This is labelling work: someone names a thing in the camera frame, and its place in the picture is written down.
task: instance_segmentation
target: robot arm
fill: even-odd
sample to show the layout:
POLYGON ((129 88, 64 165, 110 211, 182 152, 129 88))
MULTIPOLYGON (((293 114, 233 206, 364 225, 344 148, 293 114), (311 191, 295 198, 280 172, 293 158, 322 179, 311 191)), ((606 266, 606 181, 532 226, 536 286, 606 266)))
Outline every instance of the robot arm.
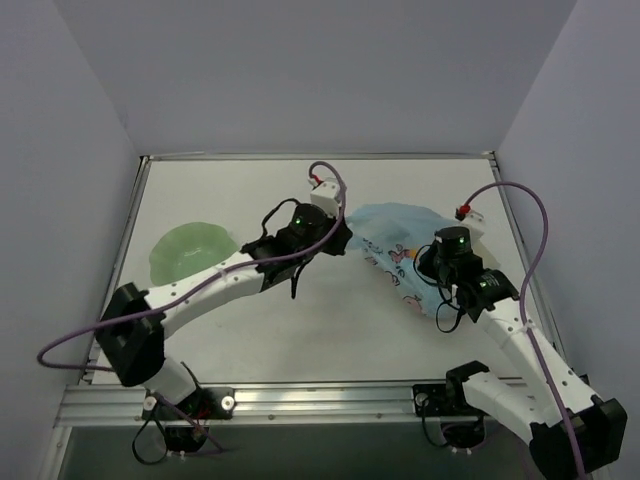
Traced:
POLYGON ((495 341, 533 395, 516 393, 475 361, 447 372, 448 401, 481 410, 518 435, 529 445, 546 478, 574 478, 569 435, 534 350, 532 334, 568 411, 585 470, 592 472, 616 460, 627 420, 618 401, 601 400, 573 373, 533 321, 528 316, 523 321, 515 287, 499 270, 483 268, 482 259, 471 250, 467 228, 445 228, 434 239, 419 259, 418 270, 438 288, 451 292, 461 313, 467 313, 495 341))
POLYGON ((165 357, 164 341, 204 313, 285 280, 292 281, 295 295, 301 269, 317 253, 344 255, 352 233, 338 215, 341 188, 335 179, 319 182, 311 192, 311 203, 298 202, 286 227, 274 236, 265 232, 219 265, 148 291, 131 283, 118 288, 101 321, 150 312, 140 321, 103 328, 96 335, 122 385, 144 385, 183 411, 197 411, 197 403, 207 399, 187 367, 165 357), (314 250, 332 229, 328 241, 314 250), (152 313, 172 303, 162 313, 152 313))

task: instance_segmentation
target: white table surface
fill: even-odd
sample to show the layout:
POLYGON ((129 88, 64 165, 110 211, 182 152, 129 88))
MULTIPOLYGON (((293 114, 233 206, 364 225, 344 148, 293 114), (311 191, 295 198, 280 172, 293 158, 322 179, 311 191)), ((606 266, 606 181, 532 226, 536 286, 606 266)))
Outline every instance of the white table surface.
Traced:
MULTIPOLYGON (((239 245, 255 240, 260 221, 283 198, 308 200, 309 161, 162 161, 152 164, 120 283, 152 287, 149 253, 170 229, 203 221, 227 228, 239 245)), ((368 203, 427 206, 451 217, 477 188, 493 182, 478 160, 340 160, 348 185, 347 214, 368 203)), ((319 169, 320 176, 327 172, 319 169)), ((484 245, 516 287, 524 269, 496 189, 473 202, 487 220, 484 245)), ((271 223, 285 225, 291 207, 271 223)), ((465 317, 453 334, 405 305, 384 274, 360 252, 318 255, 301 277, 298 298, 288 283, 234 301, 194 320, 166 342, 200 381, 319 382, 442 379, 472 360, 501 377, 517 377, 507 358, 465 317)), ((538 314, 529 297, 529 312, 538 314)), ((99 363, 107 364, 101 354, 99 363)), ((118 383, 97 372, 94 384, 118 383)))

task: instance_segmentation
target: cable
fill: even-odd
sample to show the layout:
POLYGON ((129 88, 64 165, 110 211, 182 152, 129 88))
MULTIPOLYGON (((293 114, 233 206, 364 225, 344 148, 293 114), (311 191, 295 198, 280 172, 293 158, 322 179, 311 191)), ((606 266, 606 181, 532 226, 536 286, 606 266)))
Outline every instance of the cable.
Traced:
POLYGON ((197 397, 195 403, 196 403, 196 405, 198 405, 199 410, 198 410, 197 414, 194 415, 195 419, 198 420, 200 418, 203 418, 205 415, 211 413, 211 406, 209 405, 209 402, 205 402, 205 408, 203 410, 202 404, 203 404, 203 399, 205 398, 205 390, 204 390, 204 388, 202 388, 200 386, 200 382, 198 381, 198 378, 196 377, 196 374, 193 373, 193 371, 187 366, 186 363, 180 362, 180 365, 182 365, 185 368, 185 370, 189 373, 189 376, 193 380, 193 384, 196 386, 196 390, 198 391, 198 397, 197 397))
POLYGON ((342 177, 340 176, 338 171, 331 164, 329 164, 329 163, 327 163, 325 161, 322 161, 322 160, 318 160, 318 161, 313 162, 311 164, 311 166, 309 167, 309 176, 313 176, 314 175, 313 171, 317 167, 328 168, 331 171, 331 173, 333 174, 333 176, 336 178, 338 184, 340 185, 340 208, 338 210, 338 216, 336 218, 335 224, 331 227, 329 232, 324 237, 322 237, 315 245, 312 245, 309 248, 306 248, 306 249, 301 250, 301 251, 296 252, 296 253, 292 253, 290 255, 283 255, 281 257, 273 257, 273 258, 261 258, 261 259, 258 259, 258 260, 251 260, 251 261, 248 261, 248 262, 243 262, 243 263, 239 263, 239 264, 236 264, 236 265, 231 265, 231 266, 229 266, 229 267, 227 267, 225 269, 219 270, 214 275, 210 276, 206 280, 202 281, 200 284, 198 284, 195 287, 193 287, 191 290, 189 290, 187 293, 185 293, 181 297, 176 298, 175 300, 173 300, 172 302, 169 302, 166 305, 163 305, 163 306, 158 307, 158 308, 153 308, 153 309, 150 309, 150 310, 146 310, 144 312, 136 312, 136 313, 132 313, 132 314, 129 314, 129 315, 123 315, 121 317, 112 318, 110 320, 105 320, 105 321, 102 321, 102 322, 98 322, 98 323, 89 325, 87 327, 83 327, 83 328, 80 328, 78 330, 72 331, 72 332, 70 332, 70 333, 68 333, 68 334, 66 334, 66 335, 64 335, 64 336, 62 336, 62 337, 60 337, 60 338, 48 343, 47 345, 45 345, 38 352, 38 355, 36 357, 38 363, 40 365, 42 365, 43 367, 55 368, 55 369, 61 369, 61 370, 100 370, 100 371, 112 372, 113 370, 111 368, 102 367, 102 366, 98 366, 98 365, 82 365, 82 364, 69 364, 69 363, 51 362, 49 360, 45 360, 44 356, 49 351, 51 351, 54 348, 56 348, 57 346, 59 346, 59 345, 61 345, 63 343, 66 343, 69 340, 72 340, 72 339, 74 339, 76 337, 84 335, 85 333, 95 332, 95 331, 101 330, 103 328, 113 327, 114 325, 120 325, 122 323, 131 322, 131 321, 134 321, 134 320, 140 320, 141 318, 144 318, 144 317, 147 317, 147 316, 164 313, 166 310, 170 310, 170 309, 180 305, 182 302, 184 302, 185 300, 189 299, 191 296, 195 295, 196 293, 198 293, 203 288, 207 287, 208 285, 212 284, 216 280, 220 279, 220 277, 223 275, 223 272, 225 274, 228 274, 228 273, 231 273, 233 271, 239 270, 241 268, 253 267, 253 266, 257 266, 257 265, 272 264, 272 263, 279 263, 279 262, 288 262, 288 261, 304 257, 306 255, 309 255, 311 253, 314 253, 314 252, 317 252, 318 250, 320 250, 324 246, 324 244, 329 241, 329 239, 333 236, 333 234, 336 233, 336 231, 338 230, 338 228, 342 224, 342 221, 344 220, 344 214, 345 214, 345 209, 346 209, 346 205, 347 205, 347 198, 346 198, 347 186, 345 185, 345 183, 342 180, 342 177))
POLYGON ((431 445, 432 447, 436 447, 436 448, 446 448, 449 446, 449 442, 446 441, 444 443, 438 444, 436 442, 434 442, 433 440, 431 440, 431 437, 429 436, 429 432, 427 432, 427 422, 425 421, 425 407, 427 406, 427 402, 429 401, 428 398, 425 398, 422 402, 422 432, 424 433, 425 438, 427 439, 427 442, 429 442, 429 445, 431 445))
POLYGON ((306 267, 310 263, 311 263, 311 260, 309 260, 308 262, 304 262, 302 265, 298 267, 298 269, 296 270, 296 273, 293 274, 293 277, 291 277, 291 298, 293 300, 295 300, 296 295, 298 294, 298 282, 300 281, 300 275, 302 275, 302 271, 304 270, 304 267, 306 267))
MULTIPOLYGON (((527 270, 527 273, 524 276, 524 280, 522 281, 522 286, 520 287, 520 301, 519 301, 520 302, 519 303, 520 320, 522 320, 523 325, 526 327, 527 312, 525 308, 525 295, 527 293, 527 288, 529 286, 529 282, 531 281, 531 277, 533 276, 533 272, 538 266, 538 263, 540 262, 540 258, 542 258, 542 254, 544 253, 544 249, 547 246, 547 239, 549 237, 549 216, 547 215, 547 209, 544 207, 544 204, 542 203, 542 200, 540 199, 537 193, 535 193, 533 190, 531 190, 529 187, 525 185, 522 185, 516 182, 508 182, 508 181, 494 182, 494 183, 485 185, 481 189, 475 191, 467 199, 467 201, 464 203, 463 206, 469 206, 471 204, 471 201, 474 200, 482 192, 485 192, 486 190, 489 190, 490 188, 493 188, 493 187, 501 187, 501 186, 518 188, 528 193, 536 202, 536 204, 540 208, 540 213, 542 214, 542 240, 540 241, 540 247, 538 248, 538 252, 534 256, 533 261, 529 266, 529 270, 527 270)), ((569 418, 569 414, 567 413, 567 408, 565 407, 564 402, 562 401, 562 397, 560 396, 558 387, 553 381, 553 376, 551 375, 549 366, 547 365, 547 362, 544 359, 544 355, 542 354, 542 350, 540 349, 540 344, 538 343, 538 340, 536 339, 531 329, 527 328, 526 332, 529 337, 529 340, 531 341, 531 345, 533 346, 533 351, 535 352, 538 362, 540 363, 542 372, 544 373, 544 376, 547 380, 547 384, 551 389, 551 394, 553 395, 553 399, 555 400, 556 405, 560 410, 560 415, 562 416, 562 422, 567 431, 567 435, 569 437, 569 444, 571 445, 571 451, 573 452, 573 458, 575 460, 576 472, 578 473, 578 478, 580 478, 580 480, 586 480, 587 474, 584 469, 584 462, 582 460, 582 453, 580 452, 580 445, 578 444, 578 439, 576 438, 576 432, 574 431, 573 426, 571 425, 571 419, 569 418)))
POLYGON ((453 294, 451 295, 451 297, 449 298, 445 298, 444 293, 442 293, 442 284, 440 282, 436 282, 436 285, 438 287, 438 293, 440 294, 440 298, 442 299, 443 303, 446 303, 448 306, 450 306, 453 310, 455 310, 456 312, 459 312, 461 309, 459 307, 455 307, 453 305, 453 294))
POLYGON ((474 434, 476 429, 483 426, 483 422, 484 422, 484 417, 480 415, 478 417, 478 420, 476 420, 472 424, 450 423, 449 425, 445 425, 444 427, 442 427, 441 429, 442 437, 445 438, 449 442, 449 445, 453 448, 465 449, 470 451, 478 450, 484 447, 489 442, 489 440, 492 437, 491 435, 487 435, 485 433, 483 435, 482 440, 471 447, 465 447, 462 445, 462 443, 463 443, 463 438, 469 435, 469 431, 471 431, 471 434, 474 434))
POLYGON ((222 445, 220 445, 220 443, 218 443, 218 441, 213 437, 213 435, 209 433, 209 431, 206 428, 204 428, 198 422, 193 420, 189 415, 184 413, 182 410, 176 407, 173 403, 169 402, 166 398, 164 398, 159 393, 154 394, 154 397, 156 398, 156 400, 158 400, 159 403, 162 403, 165 407, 167 407, 173 413, 178 415, 180 418, 182 418, 183 420, 186 420, 186 422, 189 425, 191 425, 193 428, 198 430, 202 435, 207 437, 207 440, 209 440, 218 449, 216 453, 224 453, 227 451, 222 445))
POLYGON ((260 237, 261 239, 268 235, 267 222, 271 220, 271 217, 273 217, 276 214, 276 212, 280 210, 285 203, 289 203, 289 202, 295 203, 296 206, 300 205, 300 201, 297 198, 287 198, 286 200, 283 200, 278 205, 276 205, 276 207, 273 210, 271 210, 269 213, 265 215, 265 217, 262 219, 262 223, 260 223, 260 226, 262 227, 262 236, 260 237))
POLYGON ((167 448, 167 445, 165 444, 165 446, 164 446, 164 454, 160 458, 158 458, 156 460, 145 460, 144 458, 142 458, 140 456, 140 454, 138 453, 138 449, 136 448, 136 440, 138 440, 138 437, 142 434, 144 429, 147 428, 147 425, 149 424, 149 422, 151 420, 154 421, 154 423, 158 427, 158 430, 160 430, 160 433, 162 434, 162 437, 163 438, 165 437, 164 428, 162 428, 162 425, 160 425, 160 422, 158 421, 158 418, 156 417, 157 408, 158 408, 158 404, 156 403, 154 405, 153 409, 151 410, 151 413, 149 414, 149 418, 147 418, 145 420, 145 422, 140 427, 140 430, 138 430, 138 433, 136 433, 136 436, 133 437, 133 441, 131 442, 131 451, 133 452, 133 456, 142 465, 147 465, 147 466, 157 465, 157 464, 163 462, 167 458, 167 455, 169 454, 169 449, 167 448))
POLYGON ((413 273, 415 273, 420 280, 422 280, 424 283, 426 283, 430 287, 436 287, 437 283, 431 283, 429 280, 427 280, 420 272, 418 272, 418 267, 416 265, 416 261, 420 257, 420 252, 422 252, 422 250, 424 250, 426 247, 430 247, 430 246, 431 246, 431 244, 423 245, 416 252, 416 256, 413 257, 413 273))
POLYGON ((438 318, 438 313, 440 313, 440 307, 442 307, 443 305, 448 305, 449 307, 454 308, 454 307, 452 307, 452 306, 451 306, 451 304, 450 304, 450 303, 447 303, 447 302, 444 302, 444 301, 443 301, 443 302, 440 302, 440 305, 438 305, 438 308, 436 309, 436 328, 437 328, 438 330, 440 330, 442 333, 453 333, 453 332, 455 332, 455 331, 456 331, 456 329, 460 326, 460 321, 462 320, 462 317, 463 317, 463 315, 464 315, 464 312, 463 312, 461 309, 455 309, 455 308, 454 308, 454 310, 456 310, 456 312, 457 312, 457 313, 456 313, 456 321, 455 321, 455 323, 453 324, 453 327, 451 327, 451 328, 450 328, 450 329, 448 329, 448 330, 443 330, 443 329, 440 327, 440 319, 438 318))

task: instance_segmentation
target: blue plastic bag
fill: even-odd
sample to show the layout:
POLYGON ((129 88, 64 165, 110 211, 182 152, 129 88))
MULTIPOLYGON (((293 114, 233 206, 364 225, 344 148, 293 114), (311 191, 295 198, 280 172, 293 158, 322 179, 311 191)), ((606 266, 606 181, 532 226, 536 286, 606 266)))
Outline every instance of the blue plastic bag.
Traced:
MULTIPOLYGON (((413 258, 422 246, 431 243, 437 230, 458 222, 425 207, 383 203, 358 208, 347 218, 347 225, 353 232, 348 248, 361 249, 365 260, 389 277, 405 303, 435 318, 442 297, 436 287, 427 285, 415 273, 413 258)), ((443 305, 438 318, 455 314, 454 309, 443 305)))

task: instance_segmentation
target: black mount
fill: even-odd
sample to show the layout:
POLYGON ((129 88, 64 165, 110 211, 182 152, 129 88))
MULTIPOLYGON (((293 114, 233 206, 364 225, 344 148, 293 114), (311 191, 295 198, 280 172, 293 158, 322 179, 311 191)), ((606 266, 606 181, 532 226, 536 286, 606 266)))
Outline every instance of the black mount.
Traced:
POLYGON ((420 256, 418 271, 435 280, 438 288, 451 291, 456 285, 456 302, 473 322, 478 321, 483 310, 493 310, 500 300, 519 298, 504 273, 484 268, 482 258, 471 250, 471 235, 466 227, 438 230, 432 246, 420 256))
MULTIPOLYGON (((627 424, 627 412, 615 398, 603 402, 594 396, 592 401, 593 406, 582 412, 568 412, 587 473, 618 459, 627 424)), ((533 440, 529 451, 544 477, 548 480, 575 478, 576 466, 564 423, 552 427, 534 423, 531 432, 533 440)))
POLYGON ((462 384, 470 376, 488 372, 489 368, 478 362, 470 362, 449 370, 444 383, 416 384, 413 386, 415 413, 425 417, 473 417, 485 415, 482 410, 469 405, 464 398, 462 384))
MULTIPOLYGON (((149 310, 144 299, 147 293, 133 283, 118 287, 100 321, 149 310)), ((162 368, 164 328, 160 322, 164 318, 164 314, 149 315, 96 332, 96 340, 123 386, 140 385, 162 368)))
MULTIPOLYGON (((231 408, 223 405, 223 399, 234 399, 235 391, 231 387, 201 387, 198 385, 196 390, 176 405, 182 412, 191 418, 202 420, 231 420, 233 418, 233 405, 231 408)), ((154 412, 156 418, 160 421, 181 420, 173 410, 158 405, 154 412)), ((146 420, 149 418, 150 412, 143 410, 141 417, 146 420)))
MULTIPOLYGON (((248 253, 254 259, 282 257, 301 252, 313 246, 335 225, 336 219, 329 217, 320 207, 310 203, 296 206, 289 224, 278 230, 275 236, 263 235, 258 240, 247 243, 241 253, 248 253)), ((256 270, 264 274, 262 290, 268 290, 285 280, 291 280, 292 297, 295 298, 298 277, 316 254, 322 252, 331 256, 344 255, 347 243, 353 233, 342 219, 338 229, 322 249, 288 262, 259 265, 256 270)))

